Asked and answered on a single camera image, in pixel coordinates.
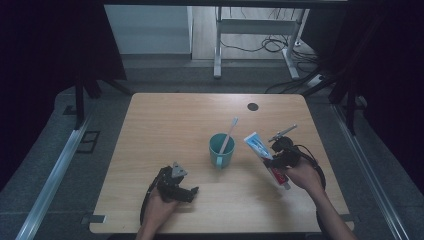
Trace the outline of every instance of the wooden table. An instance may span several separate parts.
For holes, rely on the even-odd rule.
[[[257,111],[247,108],[259,106]],[[210,163],[210,137],[228,131],[236,148],[230,166]],[[295,144],[306,146],[319,160],[327,193],[339,214],[349,214],[339,185],[300,95],[138,93],[131,100],[91,223],[94,233],[135,233],[149,184],[160,168],[177,161],[188,175],[180,184],[199,186],[192,203],[181,203],[161,233],[318,232],[315,206],[307,193],[291,183],[278,187],[243,139],[257,132],[267,139],[294,123]]]

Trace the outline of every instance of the metal frame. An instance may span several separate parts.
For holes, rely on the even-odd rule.
[[[282,50],[284,60],[289,68],[293,80],[299,79],[296,66],[293,64],[291,54],[297,40],[300,27],[302,26],[305,9],[300,9],[300,13],[295,21],[283,20],[246,20],[246,19],[222,19],[222,7],[218,7],[216,19],[216,46],[213,76],[221,77],[221,35],[222,34],[258,34],[258,35],[290,35],[287,49]]]

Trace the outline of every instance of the wire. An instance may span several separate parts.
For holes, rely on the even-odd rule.
[[[282,40],[275,38],[275,36],[273,36],[273,35],[269,35],[264,40],[262,40],[262,42],[261,42],[262,46],[258,49],[244,49],[244,48],[237,47],[237,46],[231,46],[231,45],[227,45],[227,44],[223,43],[222,40],[221,40],[221,44],[223,46],[227,47],[227,48],[234,48],[234,49],[238,49],[238,50],[245,51],[245,52],[257,52],[257,51],[260,51],[262,49],[265,49],[268,52],[277,53],[277,52],[280,52],[283,48],[287,47],[287,43],[283,42]],[[274,49],[274,50],[270,49],[268,47],[269,44],[273,44],[273,46],[276,46],[277,49]]]

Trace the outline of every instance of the table leg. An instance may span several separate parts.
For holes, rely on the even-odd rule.
[[[293,33],[291,34],[289,45],[287,49],[283,49],[284,60],[286,61],[287,67],[289,68],[291,78],[293,80],[299,79],[299,74],[297,73],[296,66],[293,64],[292,53],[293,48],[299,35],[300,27],[302,26],[303,16],[305,15],[305,9],[301,9],[300,14],[297,16],[296,24],[294,26]]]
[[[218,7],[218,19],[216,20],[216,46],[213,66],[213,77],[221,78],[221,22],[222,7]]]

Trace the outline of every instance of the white wall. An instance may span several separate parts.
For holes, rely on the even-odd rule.
[[[192,7],[105,5],[121,54],[190,54]]]

